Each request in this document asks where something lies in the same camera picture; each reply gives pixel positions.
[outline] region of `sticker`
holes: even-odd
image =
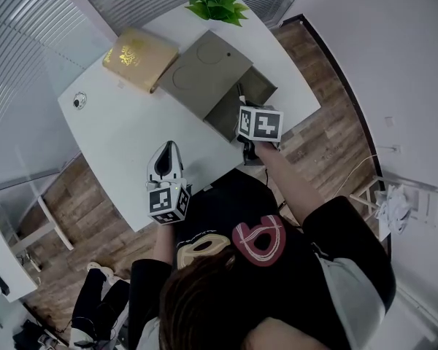
[[[86,99],[86,94],[84,92],[78,92],[76,95],[74,95],[73,106],[76,109],[81,110],[86,105]]]

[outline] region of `wooden floor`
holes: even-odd
[[[341,82],[305,27],[290,23],[275,35],[321,105],[314,115],[283,136],[283,154],[330,199],[350,171],[371,155],[364,132]],[[261,168],[242,169],[265,180]],[[373,163],[367,160],[339,194],[351,193],[374,174]],[[282,196],[271,179],[269,186],[280,203]],[[31,248],[30,252],[42,263],[43,270],[37,274],[26,266],[35,279],[40,279],[40,286],[25,302],[48,324],[62,330],[71,318],[88,262],[96,260],[113,268],[118,275],[128,277],[132,262],[150,255],[155,227],[150,225],[135,233],[113,206],[82,155],[43,197],[74,250],[67,250],[55,233],[49,233]],[[287,208],[283,214],[291,217]],[[44,220],[42,211],[33,208],[23,220],[21,233],[29,234]],[[376,223],[371,222],[371,225],[377,232]],[[68,339],[69,330],[62,336]]]

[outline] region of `cable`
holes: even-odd
[[[75,318],[71,318],[70,321],[68,322],[68,324],[66,325],[66,327],[63,330],[55,330],[55,331],[57,333],[65,333],[65,331],[68,329],[68,326],[70,325],[71,322],[73,322],[74,319],[88,320],[93,325],[94,335],[96,335],[96,326],[94,325],[94,322],[91,319],[89,319],[89,318],[85,318],[84,316],[76,316]]]
[[[104,347],[105,346],[107,346],[109,343],[111,343],[112,341],[114,341],[115,340],[115,337],[117,337],[117,331],[115,330],[115,327],[117,327],[117,324],[118,324],[118,318],[115,320],[115,324],[114,324],[114,326],[112,327],[112,329],[110,330],[111,332],[112,331],[114,331],[114,336],[112,337],[112,338],[110,338],[102,347],[101,347],[101,350],[104,350]]]
[[[334,193],[334,195],[332,196],[332,198],[334,198],[334,197],[336,197],[336,195],[337,195],[337,193],[339,193],[339,191],[342,189],[342,187],[344,187],[344,185],[345,185],[345,183],[347,183],[347,181],[349,180],[349,178],[350,178],[350,175],[352,175],[353,174],[353,172],[357,169],[357,168],[359,168],[360,166],[361,166],[361,164],[363,163],[363,162],[365,162],[366,160],[369,160],[370,158],[373,158],[373,157],[377,157],[378,155],[370,155],[369,157],[367,157],[367,158],[365,158],[365,159],[363,159],[351,172],[350,172],[350,174],[347,176],[347,178],[345,179],[345,181],[341,184],[341,186],[339,187],[339,189]]]

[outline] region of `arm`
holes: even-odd
[[[174,226],[158,225],[153,259],[172,265],[174,262]]]
[[[324,204],[323,197],[270,143],[254,142],[256,155],[267,167],[269,175],[283,194],[292,215],[302,225],[308,215]]]

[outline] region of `person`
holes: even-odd
[[[112,350],[118,329],[128,316],[130,284],[96,262],[90,262],[87,269],[88,275],[70,321],[70,348]],[[102,298],[105,284],[109,284],[110,289]]]
[[[372,231],[271,144],[255,153],[303,232],[236,169],[194,195],[183,222],[158,226],[152,259],[132,265],[130,350],[354,350],[380,325],[396,282]]]

